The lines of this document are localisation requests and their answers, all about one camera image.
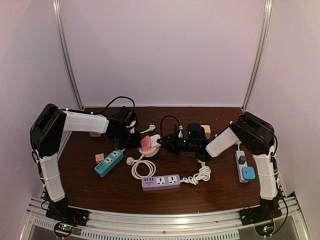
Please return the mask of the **white plug adapter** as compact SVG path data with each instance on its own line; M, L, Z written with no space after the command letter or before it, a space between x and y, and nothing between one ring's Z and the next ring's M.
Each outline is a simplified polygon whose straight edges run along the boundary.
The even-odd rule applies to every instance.
M152 148L159 148L162 146L160 143L158 143L158 140L161 139L161 136L159 134L152 135L150 139Z

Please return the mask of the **pink round socket base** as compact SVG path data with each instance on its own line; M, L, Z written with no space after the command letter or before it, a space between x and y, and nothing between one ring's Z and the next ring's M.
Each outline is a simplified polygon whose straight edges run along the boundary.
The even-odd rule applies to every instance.
M160 147L150 147L147 150L142 150L141 148L138 148L138 151L145 157L150 158L155 156L160 150Z

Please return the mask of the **pink plug adapter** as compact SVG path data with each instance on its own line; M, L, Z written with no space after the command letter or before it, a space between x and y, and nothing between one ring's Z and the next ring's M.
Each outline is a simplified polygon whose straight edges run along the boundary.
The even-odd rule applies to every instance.
M147 151L152 147L152 138L150 136L145 136L140 143L141 143L141 150Z

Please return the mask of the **small pink charger plug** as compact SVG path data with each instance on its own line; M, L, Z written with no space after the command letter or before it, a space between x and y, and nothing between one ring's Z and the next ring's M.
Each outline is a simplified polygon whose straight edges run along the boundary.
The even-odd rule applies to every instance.
M103 153L99 153L95 155L95 162L97 164L101 163L105 159L105 155Z

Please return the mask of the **pink cube socket adapter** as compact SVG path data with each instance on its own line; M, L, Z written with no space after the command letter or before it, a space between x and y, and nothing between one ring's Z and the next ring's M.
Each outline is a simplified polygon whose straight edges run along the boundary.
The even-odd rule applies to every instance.
M89 132L91 138L100 138L101 134L97 132Z

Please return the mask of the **teal power strip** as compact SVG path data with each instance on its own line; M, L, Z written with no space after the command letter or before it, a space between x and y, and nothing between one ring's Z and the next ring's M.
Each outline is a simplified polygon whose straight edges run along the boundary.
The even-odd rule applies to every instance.
M124 151L121 149L113 150L104 156L104 160L94 167L95 173L101 178L105 177L123 158Z

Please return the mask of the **purple power strip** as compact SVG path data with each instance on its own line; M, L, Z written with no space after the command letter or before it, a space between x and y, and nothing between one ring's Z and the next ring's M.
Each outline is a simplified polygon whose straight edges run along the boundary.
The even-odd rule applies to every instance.
M181 179L178 174L150 176L141 179L141 187L143 191L158 191L176 189L181 186Z

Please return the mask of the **beige cube socket adapter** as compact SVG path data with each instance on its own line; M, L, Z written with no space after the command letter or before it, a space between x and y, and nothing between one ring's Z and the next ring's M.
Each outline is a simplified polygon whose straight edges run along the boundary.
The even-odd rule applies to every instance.
M207 139L209 139L211 137L211 127L210 127L210 125L201 124L200 126L204 129L205 137Z

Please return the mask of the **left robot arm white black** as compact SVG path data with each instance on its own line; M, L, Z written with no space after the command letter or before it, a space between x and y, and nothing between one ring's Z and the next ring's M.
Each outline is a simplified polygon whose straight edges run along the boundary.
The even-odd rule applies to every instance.
M65 132L106 134L118 141L119 149L141 146L141 134L135 128L138 117L134 110L123 106L118 113L84 112L59 108L49 103L30 129L31 155L37 163L48 198L57 203L65 196L58 167L58 153Z

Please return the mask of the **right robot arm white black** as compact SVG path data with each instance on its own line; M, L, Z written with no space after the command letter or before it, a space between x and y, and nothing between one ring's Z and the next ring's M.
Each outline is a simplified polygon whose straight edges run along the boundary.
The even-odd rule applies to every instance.
M219 156L231 146L241 143L252 154L260 184L260 206L256 210L259 220L268 220L275 212L279 201L278 166L275 158L278 139L274 128L261 118L245 111L232 121L215 138L200 136L179 137L175 132L157 140L165 150L176 154L192 152L203 162Z

